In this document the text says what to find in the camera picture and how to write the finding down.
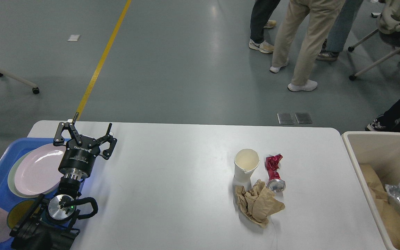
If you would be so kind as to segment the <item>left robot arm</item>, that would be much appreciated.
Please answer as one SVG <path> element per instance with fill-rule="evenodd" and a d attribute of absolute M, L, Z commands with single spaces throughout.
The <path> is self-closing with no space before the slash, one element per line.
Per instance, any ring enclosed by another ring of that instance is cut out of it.
<path fill-rule="evenodd" d="M 77 220 L 93 217 L 98 204 L 92 197 L 81 197 L 80 186 L 91 176 L 96 158 L 108 160 L 117 139 L 111 135 L 112 123 L 106 134 L 93 138 L 79 134 L 76 112 L 72 121 L 61 122 L 54 137 L 54 146 L 65 146 L 58 171 L 62 173 L 57 192 L 52 198 L 41 193 L 21 220 L 13 227 L 11 248 L 15 250 L 69 250 L 79 235 L 74 228 Z"/>

